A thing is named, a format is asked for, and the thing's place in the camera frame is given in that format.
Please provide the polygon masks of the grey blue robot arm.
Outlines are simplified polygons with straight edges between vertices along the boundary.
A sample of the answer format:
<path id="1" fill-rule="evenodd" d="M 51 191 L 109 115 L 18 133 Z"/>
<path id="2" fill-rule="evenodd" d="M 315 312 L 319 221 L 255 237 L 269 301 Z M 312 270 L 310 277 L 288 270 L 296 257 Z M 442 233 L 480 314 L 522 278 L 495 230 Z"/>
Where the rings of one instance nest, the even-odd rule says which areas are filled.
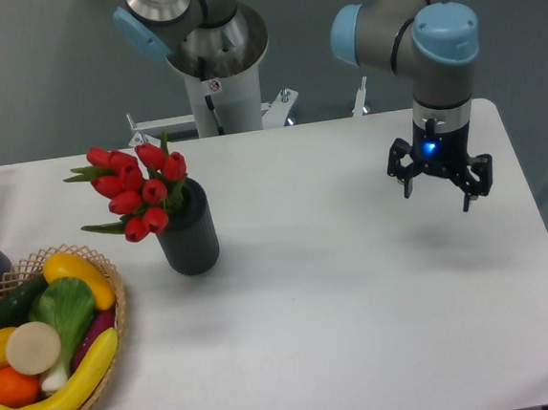
<path id="1" fill-rule="evenodd" d="M 124 0 L 113 22 L 141 55 L 182 76 L 201 137 L 265 127 L 258 66 L 269 40 L 257 11 L 238 0 Z M 389 176 L 405 190 L 422 174 L 450 180 L 466 203 L 490 192 L 491 156 L 468 152 L 479 51 L 472 9 L 453 0 L 348 5 L 336 14 L 330 46 L 342 62 L 412 82 L 413 135 L 392 144 Z"/>

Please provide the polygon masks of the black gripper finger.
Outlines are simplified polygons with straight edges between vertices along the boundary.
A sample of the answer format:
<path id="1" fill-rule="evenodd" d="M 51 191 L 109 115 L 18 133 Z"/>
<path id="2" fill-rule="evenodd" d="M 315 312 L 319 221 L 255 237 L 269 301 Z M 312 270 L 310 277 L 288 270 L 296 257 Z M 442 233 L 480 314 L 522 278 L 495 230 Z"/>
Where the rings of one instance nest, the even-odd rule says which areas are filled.
<path id="1" fill-rule="evenodd" d="M 464 193 L 463 211 L 469 212 L 471 202 L 487 196 L 493 185 L 493 157 L 489 154 L 466 158 L 464 164 L 450 172 L 450 179 Z"/>
<path id="2" fill-rule="evenodd" d="M 409 199 L 413 192 L 413 179 L 425 172 L 424 162 L 415 146 L 404 139 L 393 141 L 388 157 L 387 175 L 398 180 L 404 189 L 404 197 Z"/>

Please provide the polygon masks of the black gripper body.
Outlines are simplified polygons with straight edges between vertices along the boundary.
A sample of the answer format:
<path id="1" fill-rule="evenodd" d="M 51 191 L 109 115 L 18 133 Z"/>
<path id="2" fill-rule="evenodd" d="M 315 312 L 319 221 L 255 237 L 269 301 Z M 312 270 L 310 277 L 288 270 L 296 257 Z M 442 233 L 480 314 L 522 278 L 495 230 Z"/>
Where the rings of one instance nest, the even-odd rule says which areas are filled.
<path id="1" fill-rule="evenodd" d="M 469 128 L 470 124 L 467 123 L 455 131 L 430 135 L 414 122 L 409 177 L 426 174 L 452 181 L 469 179 Z"/>

